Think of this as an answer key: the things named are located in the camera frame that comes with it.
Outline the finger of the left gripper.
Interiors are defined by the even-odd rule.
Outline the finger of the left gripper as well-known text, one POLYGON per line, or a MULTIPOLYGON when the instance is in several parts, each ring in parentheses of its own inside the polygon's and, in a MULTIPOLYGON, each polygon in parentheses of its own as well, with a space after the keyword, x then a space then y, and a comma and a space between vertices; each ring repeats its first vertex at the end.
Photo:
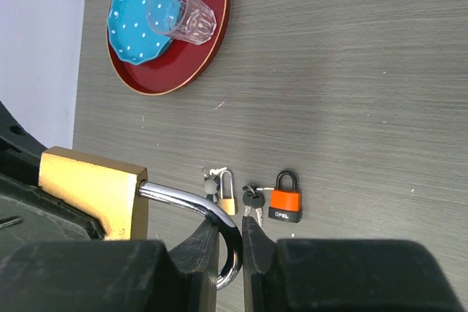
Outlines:
POLYGON ((45 150, 2 104, 1 195, 43 218, 82 229, 90 240, 102 240, 105 232, 99 220, 39 187, 40 156, 45 150))

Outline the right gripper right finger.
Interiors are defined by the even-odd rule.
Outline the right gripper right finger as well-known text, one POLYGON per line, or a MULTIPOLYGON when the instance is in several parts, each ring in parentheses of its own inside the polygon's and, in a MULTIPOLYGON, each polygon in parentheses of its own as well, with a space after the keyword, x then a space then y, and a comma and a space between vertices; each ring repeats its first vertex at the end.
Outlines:
POLYGON ((410 240, 272 241, 242 220, 246 311, 462 311, 436 259, 410 240))

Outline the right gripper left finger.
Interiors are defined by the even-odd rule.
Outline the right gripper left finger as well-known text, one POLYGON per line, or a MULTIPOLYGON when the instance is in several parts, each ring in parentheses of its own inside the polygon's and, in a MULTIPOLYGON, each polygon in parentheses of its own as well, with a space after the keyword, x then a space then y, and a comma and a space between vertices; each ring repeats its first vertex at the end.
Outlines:
POLYGON ((158 240, 35 243, 1 261, 2 311, 215 311, 219 230, 158 240))

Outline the large brass padlock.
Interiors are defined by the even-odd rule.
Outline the large brass padlock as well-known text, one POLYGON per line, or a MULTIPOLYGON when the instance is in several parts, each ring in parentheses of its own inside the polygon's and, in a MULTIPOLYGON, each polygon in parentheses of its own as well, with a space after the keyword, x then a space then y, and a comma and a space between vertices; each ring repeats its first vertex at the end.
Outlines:
POLYGON ((145 240, 150 201, 192 211, 217 226, 226 242, 217 289, 232 283, 241 270, 242 238, 231 217, 196 194, 149 182, 145 167, 55 146, 40 156, 38 185, 98 220, 105 240, 145 240))

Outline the orange black padlock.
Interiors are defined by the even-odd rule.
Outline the orange black padlock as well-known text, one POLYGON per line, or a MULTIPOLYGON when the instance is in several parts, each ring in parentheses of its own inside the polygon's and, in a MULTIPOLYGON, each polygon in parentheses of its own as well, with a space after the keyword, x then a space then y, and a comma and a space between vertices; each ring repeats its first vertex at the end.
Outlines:
POLYGON ((302 216, 302 196, 298 187, 298 178, 293 171, 282 170, 276 176, 276 183, 271 191, 268 217, 277 221, 299 223, 302 216), (291 188, 283 185, 285 177, 291 180, 291 188))

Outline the small brass padlock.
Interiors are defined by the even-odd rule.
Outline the small brass padlock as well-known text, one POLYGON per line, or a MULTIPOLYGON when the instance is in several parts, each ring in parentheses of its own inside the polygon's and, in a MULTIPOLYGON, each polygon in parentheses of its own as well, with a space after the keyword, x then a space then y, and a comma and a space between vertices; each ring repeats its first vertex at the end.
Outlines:
POLYGON ((234 195, 233 174, 230 170, 223 170, 219 174, 218 205, 228 215, 234 216, 237 212, 237 202, 234 195))

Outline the panda keychain with keys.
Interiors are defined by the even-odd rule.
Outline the panda keychain with keys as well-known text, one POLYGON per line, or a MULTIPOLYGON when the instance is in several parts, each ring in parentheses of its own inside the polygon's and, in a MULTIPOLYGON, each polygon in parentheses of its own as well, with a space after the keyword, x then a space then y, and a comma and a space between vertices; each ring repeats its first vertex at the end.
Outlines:
POLYGON ((213 203, 218 202, 218 193, 220 191, 220 175, 226 171, 226 167, 222 168, 202 168, 204 183, 203 190, 205 192, 205 198, 212 201, 213 203))

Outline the black keys of orange padlock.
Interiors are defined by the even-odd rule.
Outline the black keys of orange padlock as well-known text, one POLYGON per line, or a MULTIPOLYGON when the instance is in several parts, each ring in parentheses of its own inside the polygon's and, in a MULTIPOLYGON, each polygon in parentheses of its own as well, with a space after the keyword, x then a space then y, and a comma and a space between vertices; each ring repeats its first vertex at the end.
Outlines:
POLYGON ((244 204, 244 217, 254 213, 257 217, 257 223, 263 227, 263 207, 265 206, 265 191, 273 191, 271 187, 257 187, 245 185, 242 188, 242 202, 244 204))

